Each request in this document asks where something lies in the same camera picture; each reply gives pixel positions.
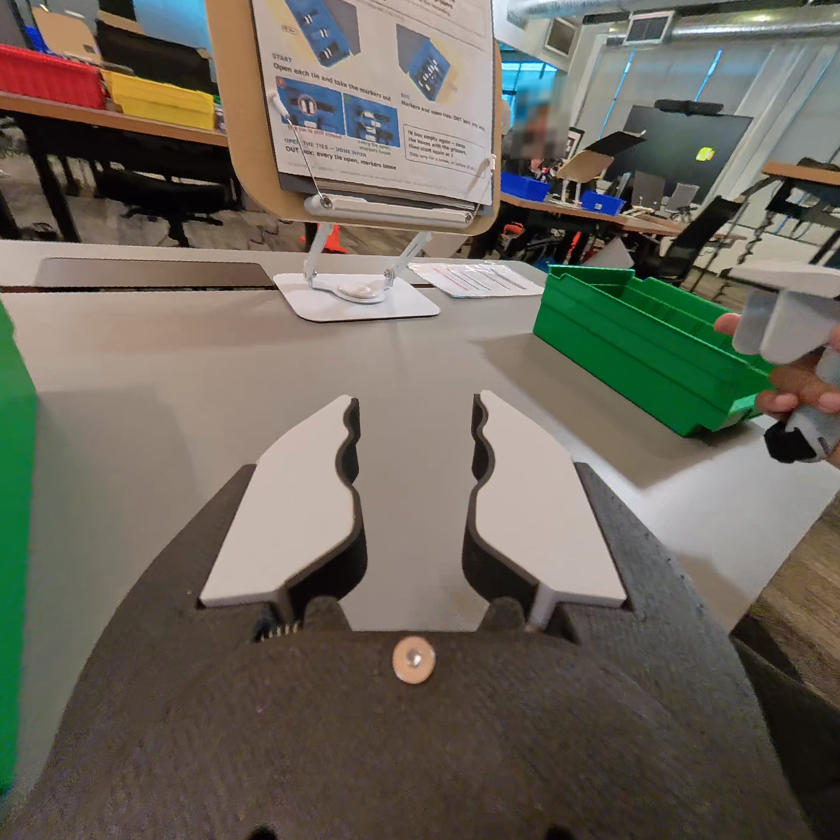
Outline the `wooden document stand white base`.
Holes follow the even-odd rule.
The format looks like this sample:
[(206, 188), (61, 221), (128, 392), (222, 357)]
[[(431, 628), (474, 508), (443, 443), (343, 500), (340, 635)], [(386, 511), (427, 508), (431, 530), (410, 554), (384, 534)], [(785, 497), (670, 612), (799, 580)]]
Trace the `wooden document stand white base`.
[(272, 151), (266, 91), (251, 2), (205, 2), (207, 24), (234, 170), (246, 193), (281, 219), (340, 226), (347, 255), (323, 252), (321, 227), (300, 269), (273, 279), (294, 313), (310, 322), (430, 318), (438, 307), (405, 279), (408, 264), (434, 234), (483, 233), (499, 210), (501, 58), (496, 41), (493, 201), (433, 204), (417, 194), (373, 194), (368, 187), (281, 175)]

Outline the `grey box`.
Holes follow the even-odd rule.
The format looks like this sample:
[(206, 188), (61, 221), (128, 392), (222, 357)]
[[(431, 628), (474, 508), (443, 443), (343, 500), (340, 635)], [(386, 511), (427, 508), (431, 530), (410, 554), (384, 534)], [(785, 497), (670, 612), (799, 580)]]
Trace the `grey box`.
[(634, 258), (627, 250), (620, 237), (614, 237), (604, 245), (588, 262), (587, 265), (596, 268), (626, 270), (634, 267)]

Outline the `tan and black board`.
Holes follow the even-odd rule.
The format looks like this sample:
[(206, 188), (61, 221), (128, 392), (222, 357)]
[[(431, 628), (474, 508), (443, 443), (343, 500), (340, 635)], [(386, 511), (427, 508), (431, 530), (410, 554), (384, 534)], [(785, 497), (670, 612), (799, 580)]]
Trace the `tan and black board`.
[(638, 133), (620, 130), (593, 142), (559, 168), (551, 193), (565, 201), (570, 185), (574, 184), (573, 199), (579, 201), (583, 185), (597, 181), (617, 156), (645, 142), (646, 133), (645, 129)]
[(45, 47), (58, 57), (218, 94), (208, 49), (149, 34), (136, 2), (30, 2), (29, 7)]

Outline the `white paper card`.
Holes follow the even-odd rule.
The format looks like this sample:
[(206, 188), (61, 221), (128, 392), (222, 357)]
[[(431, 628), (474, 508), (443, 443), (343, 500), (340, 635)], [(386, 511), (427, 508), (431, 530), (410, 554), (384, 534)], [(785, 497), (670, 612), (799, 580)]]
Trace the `white paper card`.
[(543, 287), (499, 261), (408, 264), (418, 278), (455, 299), (535, 298)]

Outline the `green storage bin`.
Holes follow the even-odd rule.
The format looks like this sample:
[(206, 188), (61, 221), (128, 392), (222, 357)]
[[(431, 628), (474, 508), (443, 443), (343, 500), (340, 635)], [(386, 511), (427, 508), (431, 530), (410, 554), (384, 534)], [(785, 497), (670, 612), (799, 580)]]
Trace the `green storage bin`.
[(38, 398), (1, 307), (1, 794), (14, 786)]
[(760, 415), (771, 367), (715, 330), (728, 310), (632, 269), (551, 266), (533, 333), (677, 435)]

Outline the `red storage bin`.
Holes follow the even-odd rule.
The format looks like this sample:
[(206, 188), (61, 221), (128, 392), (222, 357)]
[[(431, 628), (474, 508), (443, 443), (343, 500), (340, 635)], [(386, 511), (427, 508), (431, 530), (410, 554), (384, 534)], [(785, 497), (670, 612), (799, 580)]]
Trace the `red storage bin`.
[(98, 69), (10, 45), (1, 45), (1, 91), (87, 109), (106, 109)]

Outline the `person's right hand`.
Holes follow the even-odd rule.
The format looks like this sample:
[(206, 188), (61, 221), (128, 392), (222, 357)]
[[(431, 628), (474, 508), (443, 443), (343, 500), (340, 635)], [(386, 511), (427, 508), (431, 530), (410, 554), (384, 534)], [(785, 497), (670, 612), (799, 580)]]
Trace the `person's right hand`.
[(822, 346), (770, 373), (770, 389), (758, 394), (755, 407), (761, 413), (782, 420), (803, 405), (815, 407), (825, 415), (839, 413), (838, 387), (828, 384), (816, 372), (822, 359)]

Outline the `printed instruction sheet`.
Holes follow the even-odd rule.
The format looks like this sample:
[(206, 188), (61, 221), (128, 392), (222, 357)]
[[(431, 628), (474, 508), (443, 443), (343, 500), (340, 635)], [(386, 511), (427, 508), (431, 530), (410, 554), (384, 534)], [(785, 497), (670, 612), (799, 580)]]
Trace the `printed instruction sheet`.
[(492, 204), (491, 2), (250, 5), (279, 174)]

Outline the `background work table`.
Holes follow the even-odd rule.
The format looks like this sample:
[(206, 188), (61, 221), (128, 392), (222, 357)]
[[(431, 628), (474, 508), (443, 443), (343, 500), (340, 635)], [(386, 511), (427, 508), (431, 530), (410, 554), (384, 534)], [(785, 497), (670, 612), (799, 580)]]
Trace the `background work table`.
[(573, 219), (576, 222), (586, 221), (594, 224), (605, 224), (627, 232), (663, 237), (676, 237), (687, 226), (672, 220), (658, 217), (636, 217), (626, 214), (609, 215), (586, 211), (577, 206), (561, 203), (535, 202), (529, 199), (500, 192), (500, 203), (527, 210), (532, 213), (549, 215), (560, 219)]
[(221, 183), (234, 201), (230, 207), (242, 208), (243, 190), (224, 133), (8, 92), (2, 92), (1, 106), (2, 114), (11, 116), (24, 135), (41, 191), (66, 242), (78, 244), (81, 239), (50, 156)]
[[(810, 159), (804, 159), (804, 163), (770, 161), (764, 165), (761, 174), (771, 182), (780, 183), (765, 207), (765, 213), (770, 218), (780, 215), (797, 222), (838, 230), (839, 219), (834, 214), (839, 208), (838, 168)], [(815, 198), (816, 203), (811, 206), (794, 203), (791, 200), (794, 191)]]

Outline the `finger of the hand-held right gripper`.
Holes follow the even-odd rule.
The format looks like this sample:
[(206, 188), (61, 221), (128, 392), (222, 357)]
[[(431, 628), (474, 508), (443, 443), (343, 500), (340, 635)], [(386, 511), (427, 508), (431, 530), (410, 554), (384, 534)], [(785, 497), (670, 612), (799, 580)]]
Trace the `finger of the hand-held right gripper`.
[(828, 344), (839, 322), (838, 269), (759, 262), (730, 278), (750, 287), (732, 337), (743, 355), (803, 356)]

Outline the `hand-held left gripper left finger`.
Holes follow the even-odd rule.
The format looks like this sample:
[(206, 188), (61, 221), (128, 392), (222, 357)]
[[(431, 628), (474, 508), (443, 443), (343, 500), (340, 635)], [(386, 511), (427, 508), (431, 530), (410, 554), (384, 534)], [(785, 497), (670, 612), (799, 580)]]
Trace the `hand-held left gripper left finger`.
[(268, 447), (199, 595), (203, 607), (270, 604), (291, 624), (311, 599), (341, 599), (361, 582), (360, 438), (359, 400), (341, 395)]

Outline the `black office chair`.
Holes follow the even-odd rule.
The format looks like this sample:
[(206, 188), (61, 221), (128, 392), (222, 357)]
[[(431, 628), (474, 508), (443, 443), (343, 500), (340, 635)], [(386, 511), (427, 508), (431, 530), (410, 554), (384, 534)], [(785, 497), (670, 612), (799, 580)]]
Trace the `black office chair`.
[(743, 203), (742, 196), (736, 201), (715, 197), (697, 218), (675, 237), (664, 255), (658, 258), (651, 277), (679, 286), (688, 277), (701, 250), (711, 242), (720, 228), (737, 216)]
[(218, 183), (182, 183), (115, 169), (92, 170), (97, 195), (125, 206), (122, 218), (164, 220), (167, 237), (182, 248), (191, 248), (184, 225), (198, 222), (222, 226), (216, 217), (226, 211), (241, 211), (244, 195), (237, 186)]

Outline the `silver ceiling duct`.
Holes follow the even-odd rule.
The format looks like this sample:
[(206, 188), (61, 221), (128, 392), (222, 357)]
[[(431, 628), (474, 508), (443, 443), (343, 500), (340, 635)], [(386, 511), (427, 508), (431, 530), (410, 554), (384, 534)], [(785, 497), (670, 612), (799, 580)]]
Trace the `silver ceiling duct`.
[(610, 23), (605, 45), (723, 39), (810, 39), (838, 36), (838, 2), (509, 2), (507, 21), (579, 18)]

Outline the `large black screen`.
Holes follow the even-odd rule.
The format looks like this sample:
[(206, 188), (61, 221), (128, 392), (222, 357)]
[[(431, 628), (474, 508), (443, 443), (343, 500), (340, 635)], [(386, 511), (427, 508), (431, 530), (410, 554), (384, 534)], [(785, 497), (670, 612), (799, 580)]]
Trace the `large black screen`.
[(612, 177), (644, 172), (665, 180), (665, 194), (677, 184), (698, 186), (704, 201), (751, 126), (751, 117), (730, 114), (666, 112), (634, 105), (625, 131), (642, 133), (644, 141), (618, 155)]

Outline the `grey desk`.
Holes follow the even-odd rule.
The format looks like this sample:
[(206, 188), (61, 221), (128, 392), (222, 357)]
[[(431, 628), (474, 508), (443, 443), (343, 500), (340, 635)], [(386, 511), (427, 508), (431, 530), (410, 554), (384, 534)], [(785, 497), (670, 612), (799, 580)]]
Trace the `grey desk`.
[(675, 435), (537, 339), (536, 297), (432, 318), (303, 321), (273, 289), (51, 290), (49, 257), (254, 263), (299, 255), (2, 243), (2, 302), (38, 395), (16, 791), (42, 771), (81, 668), (152, 560), (243, 466), (336, 397), (360, 401), (368, 567), (355, 629), (462, 631), (473, 395), (496, 393), (591, 466), (731, 629), (838, 491), (767, 456), (761, 418)]

